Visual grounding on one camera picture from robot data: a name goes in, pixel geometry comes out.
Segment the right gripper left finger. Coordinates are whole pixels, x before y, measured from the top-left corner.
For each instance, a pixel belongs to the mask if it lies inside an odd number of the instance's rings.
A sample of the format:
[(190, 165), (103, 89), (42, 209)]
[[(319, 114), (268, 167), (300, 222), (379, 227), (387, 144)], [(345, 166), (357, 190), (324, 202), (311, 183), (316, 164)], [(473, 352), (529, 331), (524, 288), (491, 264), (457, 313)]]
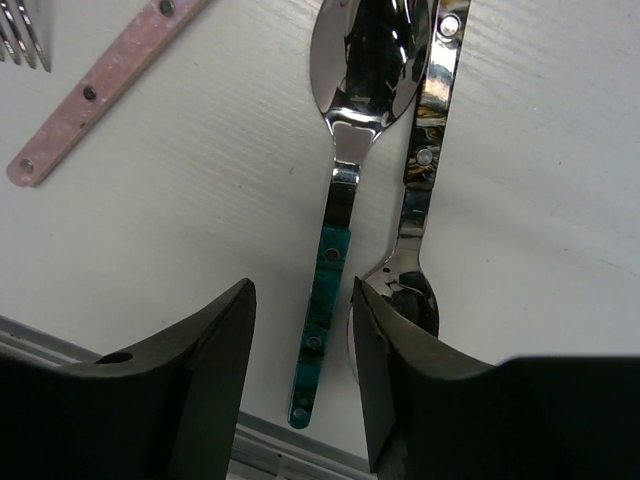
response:
[(186, 410), (237, 423), (256, 289), (241, 280), (174, 325), (95, 362), (1, 357), (5, 479), (222, 479), (229, 457), (175, 447)]

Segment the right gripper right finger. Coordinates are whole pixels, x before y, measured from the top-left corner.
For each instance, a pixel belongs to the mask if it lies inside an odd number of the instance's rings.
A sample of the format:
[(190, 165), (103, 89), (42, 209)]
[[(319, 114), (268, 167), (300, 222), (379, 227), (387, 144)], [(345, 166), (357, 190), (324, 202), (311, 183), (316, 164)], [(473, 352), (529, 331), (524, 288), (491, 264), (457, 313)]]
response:
[(353, 330), (370, 470), (380, 479), (635, 479), (639, 361), (491, 365), (396, 311), (366, 282)]

